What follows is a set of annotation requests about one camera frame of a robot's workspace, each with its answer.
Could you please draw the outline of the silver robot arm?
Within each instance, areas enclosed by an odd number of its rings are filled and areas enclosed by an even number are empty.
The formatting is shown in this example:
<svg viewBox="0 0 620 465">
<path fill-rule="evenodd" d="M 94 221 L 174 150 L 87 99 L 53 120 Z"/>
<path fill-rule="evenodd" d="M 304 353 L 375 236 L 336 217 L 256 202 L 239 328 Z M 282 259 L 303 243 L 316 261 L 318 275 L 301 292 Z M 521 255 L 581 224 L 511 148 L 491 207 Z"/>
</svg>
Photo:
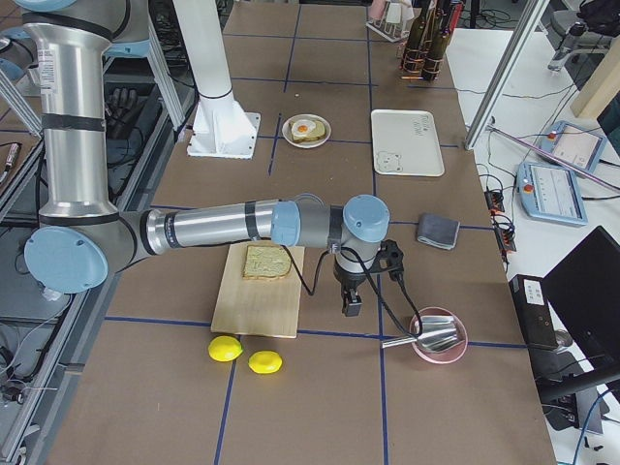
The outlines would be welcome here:
<svg viewBox="0 0 620 465">
<path fill-rule="evenodd" d="M 359 195 L 344 205 L 309 200 L 244 203 L 164 213 L 124 213 L 109 198 L 103 56 L 115 44 L 147 44 L 143 1 L 24 1 L 38 52 L 48 199 L 24 246 L 30 274 L 63 294 L 173 249 L 269 239 L 335 257 L 343 311 L 354 316 L 388 232 L 387 205 Z"/>
</svg>

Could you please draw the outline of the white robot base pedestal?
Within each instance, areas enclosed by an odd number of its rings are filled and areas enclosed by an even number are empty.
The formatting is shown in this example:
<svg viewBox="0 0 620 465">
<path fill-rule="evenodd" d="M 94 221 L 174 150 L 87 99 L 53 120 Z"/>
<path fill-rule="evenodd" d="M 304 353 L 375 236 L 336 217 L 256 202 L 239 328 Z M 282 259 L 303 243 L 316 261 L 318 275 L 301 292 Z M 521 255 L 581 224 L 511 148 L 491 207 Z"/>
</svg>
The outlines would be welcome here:
<svg viewBox="0 0 620 465">
<path fill-rule="evenodd" d="M 188 154 L 252 158 L 261 116 L 244 111 L 233 94 L 216 4 L 179 0 L 173 5 L 199 94 Z"/>
</svg>

